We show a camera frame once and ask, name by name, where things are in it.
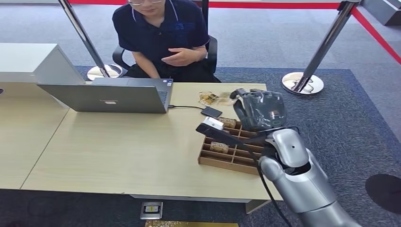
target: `black cable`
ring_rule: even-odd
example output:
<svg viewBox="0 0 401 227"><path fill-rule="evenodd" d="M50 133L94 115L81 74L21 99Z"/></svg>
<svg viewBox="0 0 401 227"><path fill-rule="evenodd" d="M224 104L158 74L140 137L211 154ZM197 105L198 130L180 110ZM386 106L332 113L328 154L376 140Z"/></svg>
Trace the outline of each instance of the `black cable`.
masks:
<svg viewBox="0 0 401 227"><path fill-rule="evenodd" d="M249 152L249 154L251 155L251 158L253 159L253 161L254 161L255 164L256 164L256 169L258 170L259 177L260 177L261 180L262 180L263 186L264 186L264 188L266 189L267 194L269 195L269 197L270 197L270 199L271 199L271 202L273 203L274 208L276 208L277 213L279 213L280 217L284 220L284 222L287 224L287 226L288 226L288 227L292 227L291 223L290 223L290 222L288 221L288 219L284 216L284 214L283 214L283 212L281 211L280 207L277 205L276 200L273 198L273 195L271 194L271 191L270 191L269 187L267 186L266 181L264 180L261 167L259 166L258 158L256 157L256 155L255 155L251 150L249 150L249 148L248 148L245 144L238 144L238 146L241 147L241 149L246 150L246 151Z"/></svg>
<svg viewBox="0 0 401 227"><path fill-rule="evenodd" d="M290 129L290 128L295 128L296 129L296 131L298 132L298 134L299 134L299 128L297 127L297 126L290 126L290 127L287 127L288 129Z"/></svg>
<svg viewBox="0 0 401 227"><path fill-rule="evenodd" d="M170 109L177 108L177 107L196 108L196 109L204 110L204 108L197 107L197 106L190 106L190 105L168 105L168 108L170 108Z"/></svg>

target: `person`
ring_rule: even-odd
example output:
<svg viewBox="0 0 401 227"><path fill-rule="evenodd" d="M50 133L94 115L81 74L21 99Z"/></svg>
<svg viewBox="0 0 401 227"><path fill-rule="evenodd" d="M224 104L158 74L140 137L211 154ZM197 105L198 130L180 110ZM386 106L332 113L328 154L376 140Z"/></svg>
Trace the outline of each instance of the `person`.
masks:
<svg viewBox="0 0 401 227"><path fill-rule="evenodd" d="M136 64L124 77L218 82L208 66L209 35L201 9L189 0L129 0L113 14L119 45Z"/></svg>

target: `red barrier rope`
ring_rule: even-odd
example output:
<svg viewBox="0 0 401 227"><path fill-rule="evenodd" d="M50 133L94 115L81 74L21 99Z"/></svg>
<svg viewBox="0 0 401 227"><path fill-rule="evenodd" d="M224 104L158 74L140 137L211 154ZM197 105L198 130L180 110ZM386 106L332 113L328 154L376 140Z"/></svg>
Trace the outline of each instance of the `red barrier rope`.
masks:
<svg viewBox="0 0 401 227"><path fill-rule="evenodd" d="M289 3L289 2L228 2L210 1L210 8L243 9L337 9L339 3Z"/></svg>
<svg viewBox="0 0 401 227"><path fill-rule="evenodd" d="M69 0L71 4L124 5L127 0Z"/></svg>
<svg viewBox="0 0 401 227"><path fill-rule="evenodd" d="M355 8L352 15L359 21L359 23L378 41L378 43L399 63L401 64L401 57L397 52L385 41L378 31L369 23L369 21L362 15L362 13Z"/></svg>

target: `hand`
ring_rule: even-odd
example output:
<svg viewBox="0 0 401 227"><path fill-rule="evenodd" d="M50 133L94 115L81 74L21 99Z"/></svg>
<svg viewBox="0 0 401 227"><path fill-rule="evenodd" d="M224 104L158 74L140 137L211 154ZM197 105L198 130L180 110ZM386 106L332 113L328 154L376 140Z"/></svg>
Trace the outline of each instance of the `hand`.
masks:
<svg viewBox="0 0 401 227"><path fill-rule="evenodd" d="M198 61L200 58L200 53L198 51L186 48L170 48L168 50L170 52L176 52L176 54L162 58L162 61L172 66L187 66Z"/></svg>

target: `gray carpet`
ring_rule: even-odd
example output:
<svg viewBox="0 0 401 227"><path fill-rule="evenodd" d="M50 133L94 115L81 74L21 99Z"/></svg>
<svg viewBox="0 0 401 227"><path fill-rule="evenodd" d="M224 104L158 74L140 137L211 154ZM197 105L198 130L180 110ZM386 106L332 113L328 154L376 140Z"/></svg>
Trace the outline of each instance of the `gray carpet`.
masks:
<svg viewBox="0 0 401 227"><path fill-rule="evenodd" d="M77 67L85 73L89 67ZM374 174L401 177L401 146L350 70L318 70L326 87L313 97L285 92L280 79L297 69L218 68L222 82L266 83L281 92L290 125L301 130L344 209L362 226L398 227L401 216L378 207L364 184ZM143 200L128 195L0 191L0 227L142 227ZM285 215L301 226L284 203ZM164 220L235 222L240 227L282 227L272 204L244 214L238 203L165 201Z"/></svg>

